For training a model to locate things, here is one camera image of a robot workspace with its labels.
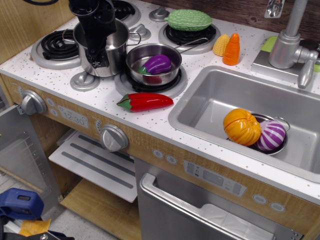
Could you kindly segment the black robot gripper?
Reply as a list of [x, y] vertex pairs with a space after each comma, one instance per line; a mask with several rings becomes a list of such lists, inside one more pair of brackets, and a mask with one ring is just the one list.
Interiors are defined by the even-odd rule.
[[108, 68], [108, 56], [100, 51], [106, 47], [107, 37], [117, 31], [114, 4], [111, 0], [70, 0], [69, 9], [83, 29], [88, 62], [94, 69]]

